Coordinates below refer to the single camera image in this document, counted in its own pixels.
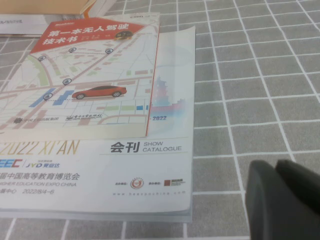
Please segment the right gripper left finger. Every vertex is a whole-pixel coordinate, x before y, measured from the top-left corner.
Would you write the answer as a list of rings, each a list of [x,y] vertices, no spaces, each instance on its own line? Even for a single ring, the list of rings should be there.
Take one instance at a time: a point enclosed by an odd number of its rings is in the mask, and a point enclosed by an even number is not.
[[[264,160],[249,165],[245,193],[252,240],[318,240],[320,215],[301,202]]]

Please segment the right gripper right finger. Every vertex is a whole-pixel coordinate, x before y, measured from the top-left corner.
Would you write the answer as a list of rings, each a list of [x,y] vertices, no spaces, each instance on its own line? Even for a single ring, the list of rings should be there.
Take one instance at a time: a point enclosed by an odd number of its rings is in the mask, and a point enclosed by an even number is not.
[[[276,172],[292,193],[318,215],[320,214],[320,175],[286,159],[278,160]]]

